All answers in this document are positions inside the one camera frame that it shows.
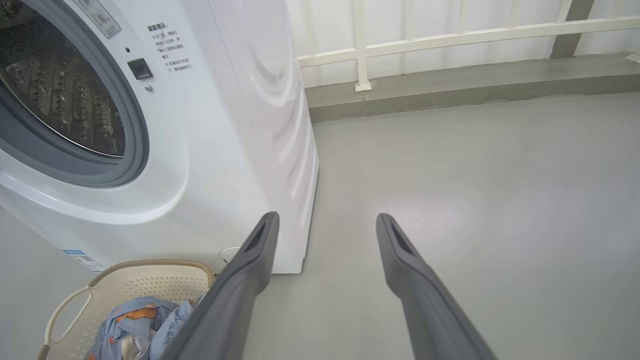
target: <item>washing machine drum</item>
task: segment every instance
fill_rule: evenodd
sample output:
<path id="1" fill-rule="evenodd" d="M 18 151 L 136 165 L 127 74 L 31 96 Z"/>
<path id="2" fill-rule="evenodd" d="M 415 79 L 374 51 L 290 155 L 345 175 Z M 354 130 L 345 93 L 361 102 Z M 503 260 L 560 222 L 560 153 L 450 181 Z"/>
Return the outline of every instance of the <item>washing machine drum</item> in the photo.
<path id="1" fill-rule="evenodd" d="M 62 1 L 0 3 L 0 145 L 63 181 L 122 184 L 145 162 L 142 113 L 91 30 L 64 23 L 74 43 L 55 25 L 74 17 Z"/>

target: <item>washing machine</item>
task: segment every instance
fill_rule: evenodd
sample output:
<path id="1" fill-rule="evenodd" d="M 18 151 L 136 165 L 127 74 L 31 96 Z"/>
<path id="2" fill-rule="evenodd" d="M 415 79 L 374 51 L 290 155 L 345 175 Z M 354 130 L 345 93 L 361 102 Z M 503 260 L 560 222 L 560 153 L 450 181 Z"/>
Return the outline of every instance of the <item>washing machine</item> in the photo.
<path id="1" fill-rule="evenodd" d="M 284 0 L 0 6 L 2 207 L 94 272 L 219 272 L 277 211 L 273 271 L 301 271 L 319 158 Z"/>

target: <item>white wall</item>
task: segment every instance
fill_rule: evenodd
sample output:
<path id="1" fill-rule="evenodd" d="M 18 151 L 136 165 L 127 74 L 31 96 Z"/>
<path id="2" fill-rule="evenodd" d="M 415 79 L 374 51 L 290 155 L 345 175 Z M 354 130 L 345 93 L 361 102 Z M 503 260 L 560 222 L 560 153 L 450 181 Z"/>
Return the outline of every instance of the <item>white wall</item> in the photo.
<path id="1" fill-rule="evenodd" d="M 0 330 L 0 358 L 35 359 L 51 313 L 95 274 L 4 208 L 0 208 L 0 242 L 0 318 L 5 323 Z"/>
<path id="2" fill-rule="evenodd" d="M 298 56 L 311 53 L 302 1 L 308 1 L 316 51 L 355 47 L 352 0 L 287 0 Z M 515 25 L 555 22 L 561 0 L 518 0 Z M 608 14 L 612 0 L 596 0 L 591 17 Z M 416 0 L 415 37 L 457 32 L 460 0 Z M 463 31 L 506 26 L 511 0 L 466 1 Z M 367 45 L 406 39 L 408 0 L 365 0 Z M 624 0 L 620 15 L 640 15 L 640 1 Z M 369 78 L 379 78 L 485 63 L 544 59 L 551 54 L 555 37 L 505 40 L 461 45 L 369 58 Z M 612 53 L 640 49 L 640 30 L 585 34 L 576 54 Z M 357 80 L 356 61 L 344 61 L 302 69 L 305 87 Z"/>

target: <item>beige plastic basket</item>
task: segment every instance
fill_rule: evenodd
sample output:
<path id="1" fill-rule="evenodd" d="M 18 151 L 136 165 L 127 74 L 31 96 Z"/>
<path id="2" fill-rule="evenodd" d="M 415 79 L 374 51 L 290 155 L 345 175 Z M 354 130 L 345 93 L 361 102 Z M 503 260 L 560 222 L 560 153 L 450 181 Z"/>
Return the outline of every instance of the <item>beige plastic basket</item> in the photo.
<path id="1" fill-rule="evenodd" d="M 142 296 L 179 304 L 202 295 L 213 281 L 211 269 L 198 261 L 139 260 L 112 266 L 69 295 L 53 312 L 38 360 L 84 360 L 100 324 L 114 307 Z M 89 299 L 67 331 L 54 341 L 51 334 L 62 309 L 82 294 L 88 294 Z"/>

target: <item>metal railing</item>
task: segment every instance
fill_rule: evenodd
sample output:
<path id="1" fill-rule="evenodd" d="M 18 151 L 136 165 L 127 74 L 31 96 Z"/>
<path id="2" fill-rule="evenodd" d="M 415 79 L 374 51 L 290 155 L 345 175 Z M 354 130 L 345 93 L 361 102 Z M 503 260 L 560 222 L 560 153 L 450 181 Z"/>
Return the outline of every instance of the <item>metal railing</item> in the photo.
<path id="1" fill-rule="evenodd" d="M 613 31 L 640 28 L 640 16 L 619 17 L 623 0 L 612 0 L 609 14 L 603 19 L 589 19 L 566 21 L 572 0 L 563 0 L 556 22 L 515 26 L 515 14 L 518 2 L 511 0 L 511 9 L 506 28 L 485 29 L 478 31 L 464 31 L 465 8 L 468 0 L 460 0 L 457 32 L 432 37 L 414 38 L 415 34 L 415 0 L 409 1 L 408 35 L 409 39 L 384 44 L 365 44 L 365 0 L 353 0 L 353 20 L 355 24 L 356 47 L 326 53 L 316 53 L 313 24 L 309 10 L 309 0 L 302 0 L 305 23 L 307 24 L 307 38 L 311 54 L 300 56 L 300 67 L 311 67 L 340 61 L 356 60 L 358 67 L 358 83 L 356 91 L 371 90 L 371 83 L 367 77 L 367 59 L 375 56 L 407 53 L 410 51 L 436 49 L 456 45 L 476 44 L 500 40 L 519 38 L 547 37 L 550 35 L 564 35 L 576 33 L 594 33 L 597 31 Z"/>

